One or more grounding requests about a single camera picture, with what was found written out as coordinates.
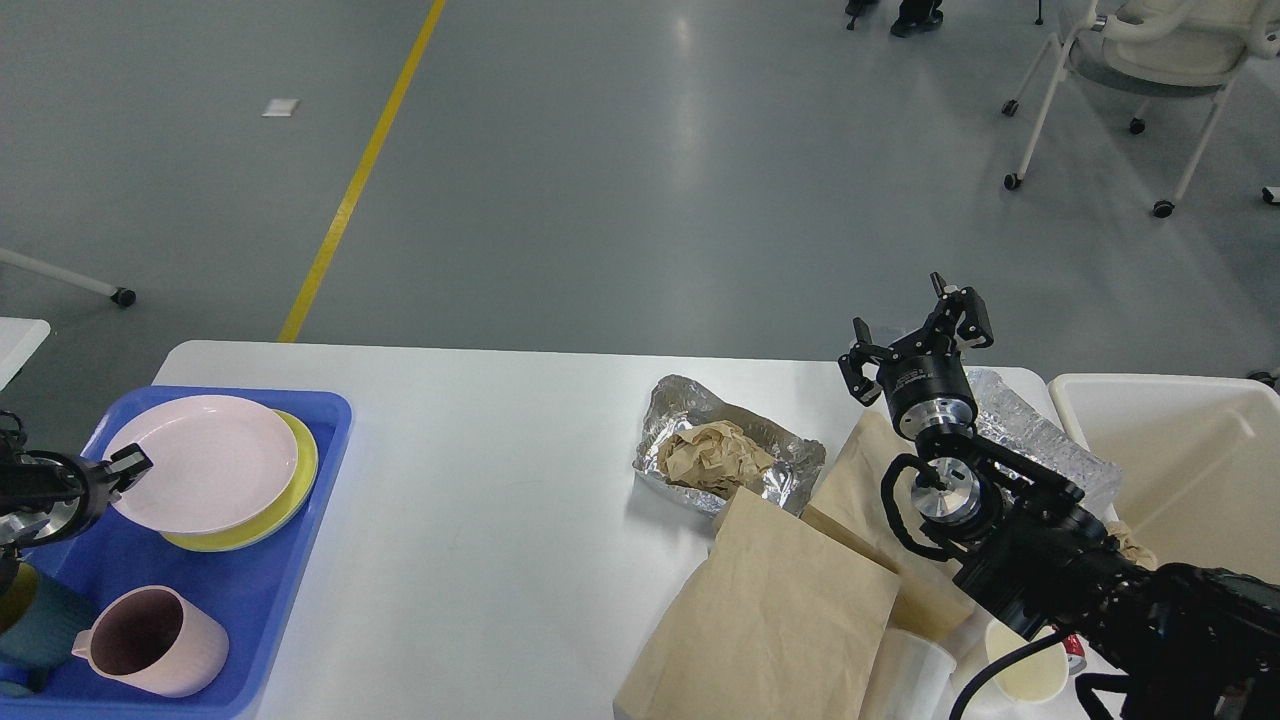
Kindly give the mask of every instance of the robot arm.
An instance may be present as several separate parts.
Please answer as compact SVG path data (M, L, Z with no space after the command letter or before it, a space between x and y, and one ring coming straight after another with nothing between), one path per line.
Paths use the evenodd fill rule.
M22 548L83 533L151 469L137 445L120 448L110 460L92 461L28 451L26 443L22 420L0 411L0 594Z
M840 357L850 393L864 405L883 393L895 430L915 445L881 487L899 541L957 560L955 584L1023 637L1052 624L1126 671L1078 680L1091 717L1110 717L1100 689L1126 693L1129 720L1280 716L1280 587L1224 569L1134 565L1080 507L1079 487L978 434L960 356L992 343L986 306L972 287L932 281L938 302L920 329L882 347L855 319L855 342ZM893 500L908 470L934 546L910 536Z

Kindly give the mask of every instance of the teal cup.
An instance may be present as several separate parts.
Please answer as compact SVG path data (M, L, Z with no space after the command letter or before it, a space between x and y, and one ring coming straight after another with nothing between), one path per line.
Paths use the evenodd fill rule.
M93 625L97 609L67 585L18 564L9 588L0 594L0 664L44 676L72 657L76 634ZM13 694L8 679L0 692Z

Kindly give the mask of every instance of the aluminum foil tray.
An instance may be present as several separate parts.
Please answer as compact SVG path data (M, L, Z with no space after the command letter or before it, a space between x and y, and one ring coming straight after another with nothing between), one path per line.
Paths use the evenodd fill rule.
M792 515L800 515L827 462L827 448L818 441L791 434L768 418L728 405L698 382L680 375L667 375L653 388L636 459L631 464L636 475L673 502L707 515L718 514L724 507L723 498L700 489L669 486L658 470L658 447L663 441L680 430L716 420L728 420L742 428L746 437L776 459L762 478L764 491L760 497Z

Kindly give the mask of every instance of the red can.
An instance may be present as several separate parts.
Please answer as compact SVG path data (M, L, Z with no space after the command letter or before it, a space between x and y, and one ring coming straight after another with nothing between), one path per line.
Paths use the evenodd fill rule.
M1062 641L1062 647L1066 648L1066 667L1070 674L1075 675L1080 670L1084 670L1088 661L1084 659L1084 642L1080 641L1080 635L1068 635Z

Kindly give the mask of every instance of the white bin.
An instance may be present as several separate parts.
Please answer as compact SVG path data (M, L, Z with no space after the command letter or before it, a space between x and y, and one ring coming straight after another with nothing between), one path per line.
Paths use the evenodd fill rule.
M1115 506L1161 562L1280 583L1280 396L1262 383L1060 375L1066 433L1124 469Z

